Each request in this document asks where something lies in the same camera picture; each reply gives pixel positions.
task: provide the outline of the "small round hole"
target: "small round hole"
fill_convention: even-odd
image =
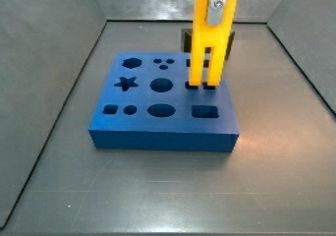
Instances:
[[[167,65],[160,65],[159,68],[160,68],[162,70],[166,70],[166,69],[168,69],[168,66],[167,66]]]
[[[147,111],[154,117],[170,117],[175,114],[176,109],[168,104],[155,104],[148,107]]]
[[[127,107],[124,108],[124,114],[132,115],[132,114],[135,114],[135,113],[136,113],[136,106],[130,105],[130,106],[127,106]]]
[[[151,88],[152,88],[152,90],[155,90],[158,92],[166,92],[166,91],[171,90],[172,87],[174,87],[174,83],[168,79],[164,79],[164,78],[155,79],[151,82]]]

